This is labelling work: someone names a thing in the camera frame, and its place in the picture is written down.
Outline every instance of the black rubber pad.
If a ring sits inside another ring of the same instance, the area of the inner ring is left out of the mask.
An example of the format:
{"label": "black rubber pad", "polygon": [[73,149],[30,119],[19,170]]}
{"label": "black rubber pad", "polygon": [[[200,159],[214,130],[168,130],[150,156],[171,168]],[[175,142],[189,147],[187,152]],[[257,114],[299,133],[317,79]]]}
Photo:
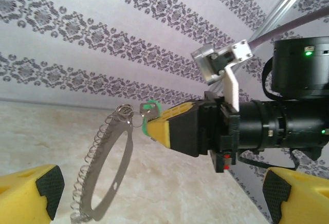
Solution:
{"label": "black rubber pad", "polygon": [[281,204],[288,201],[291,185],[273,171],[268,171],[263,184],[263,193],[274,224],[282,217]]}
{"label": "black rubber pad", "polygon": [[64,190],[64,178],[59,166],[55,166],[36,182],[40,196],[47,198],[47,213],[54,220]]}

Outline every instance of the metal rod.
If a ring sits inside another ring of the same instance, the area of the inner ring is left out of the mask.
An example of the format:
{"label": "metal rod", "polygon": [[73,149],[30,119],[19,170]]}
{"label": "metal rod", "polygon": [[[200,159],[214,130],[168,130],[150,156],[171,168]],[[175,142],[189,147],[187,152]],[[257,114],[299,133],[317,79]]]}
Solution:
{"label": "metal rod", "polygon": [[[268,15],[264,23],[257,29],[257,31],[251,36],[248,41],[253,41],[261,35],[275,29],[280,19],[283,18],[283,16],[294,5],[296,1],[297,0],[281,0],[272,10],[272,12]],[[242,66],[242,64],[238,64],[235,69],[233,69],[234,74],[237,74],[241,70]],[[211,85],[209,91],[220,94],[220,92],[223,91],[222,82],[220,81]]]}

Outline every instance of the metal ring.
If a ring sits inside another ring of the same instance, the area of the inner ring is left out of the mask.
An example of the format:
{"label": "metal ring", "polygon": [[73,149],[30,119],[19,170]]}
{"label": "metal ring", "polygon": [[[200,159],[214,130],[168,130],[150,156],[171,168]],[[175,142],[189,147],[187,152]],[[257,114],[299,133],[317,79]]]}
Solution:
{"label": "metal ring", "polygon": [[140,111],[137,111],[137,110],[132,110],[132,111],[130,111],[130,113],[128,114],[128,116],[130,116],[131,114],[132,114],[132,119],[131,119],[131,121],[130,121],[130,120],[127,120],[127,123],[128,123],[128,124],[131,124],[134,128],[139,128],[139,127],[141,127],[141,126],[143,125],[143,122],[141,123],[141,125],[139,125],[139,126],[135,126],[134,123],[133,123],[133,117],[134,117],[134,114],[138,114],[138,115],[140,115],[142,118],[144,118],[143,114],[141,114]]}

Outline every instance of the floor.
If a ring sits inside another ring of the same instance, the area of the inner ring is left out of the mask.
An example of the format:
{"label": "floor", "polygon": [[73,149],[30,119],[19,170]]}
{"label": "floor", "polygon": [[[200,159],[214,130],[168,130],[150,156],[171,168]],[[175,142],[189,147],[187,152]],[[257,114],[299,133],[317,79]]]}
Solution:
{"label": "floor", "polygon": [[[43,164],[61,168],[65,189],[55,220],[69,223],[73,183],[108,111],[0,104],[0,175]],[[126,176],[99,223],[268,224],[230,174],[216,174],[208,156],[170,151],[136,128]],[[97,183],[93,205],[112,182],[125,146],[122,135]]]}

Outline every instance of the green key tag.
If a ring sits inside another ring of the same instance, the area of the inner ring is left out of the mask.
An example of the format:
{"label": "green key tag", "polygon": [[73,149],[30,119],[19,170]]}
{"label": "green key tag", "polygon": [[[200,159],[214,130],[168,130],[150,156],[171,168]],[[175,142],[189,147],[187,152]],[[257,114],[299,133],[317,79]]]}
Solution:
{"label": "green key tag", "polygon": [[[159,112],[162,113],[161,104],[158,101],[156,101],[156,100],[149,100],[147,102],[149,102],[149,103],[155,103],[155,105],[159,108]],[[144,108],[145,109],[151,109],[152,108],[152,105],[144,105]],[[150,137],[150,135],[148,134],[147,124],[148,124],[148,121],[146,119],[144,119],[143,120],[142,131],[143,131],[143,133],[146,136]]]}

